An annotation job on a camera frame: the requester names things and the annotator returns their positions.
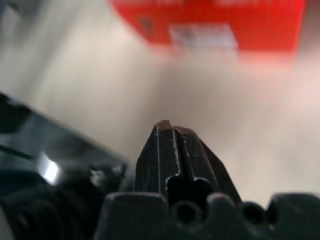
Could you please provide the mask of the orange white cardboard box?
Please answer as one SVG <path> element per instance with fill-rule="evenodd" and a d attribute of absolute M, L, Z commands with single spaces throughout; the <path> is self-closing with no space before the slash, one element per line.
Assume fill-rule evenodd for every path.
<path fill-rule="evenodd" d="M 306 0 L 107 0 L 147 42 L 249 52 L 296 49 Z"/>

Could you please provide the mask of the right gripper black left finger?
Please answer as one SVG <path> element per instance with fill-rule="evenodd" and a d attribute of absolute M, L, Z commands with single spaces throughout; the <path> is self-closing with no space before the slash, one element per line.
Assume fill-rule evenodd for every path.
<path fill-rule="evenodd" d="M 168 199 L 168 183 L 181 174 L 178 143 L 169 120 L 156 123 L 136 162 L 134 192 L 161 194 Z"/>

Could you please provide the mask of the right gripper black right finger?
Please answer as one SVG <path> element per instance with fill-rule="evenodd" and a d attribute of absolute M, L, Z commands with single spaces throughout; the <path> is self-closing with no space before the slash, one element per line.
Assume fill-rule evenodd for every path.
<path fill-rule="evenodd" d="M 222 193 L 232 202 L 241 203 L 242 199 L 222 161 L 193 130 L 181 126 L 175 126 L 174 130 L 182 151 L 181 161 L 186 170 L 184 176 L 197 195 L 206 199 L 212 193 Z"/>

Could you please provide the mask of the green conveyor belt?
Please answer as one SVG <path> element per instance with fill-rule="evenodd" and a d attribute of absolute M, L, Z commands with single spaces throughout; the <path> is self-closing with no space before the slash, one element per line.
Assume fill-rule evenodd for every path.
<path fill-rule="evenodd" d="M 92 240 L 118 155 L 0 92 L 0 240 Z"/>

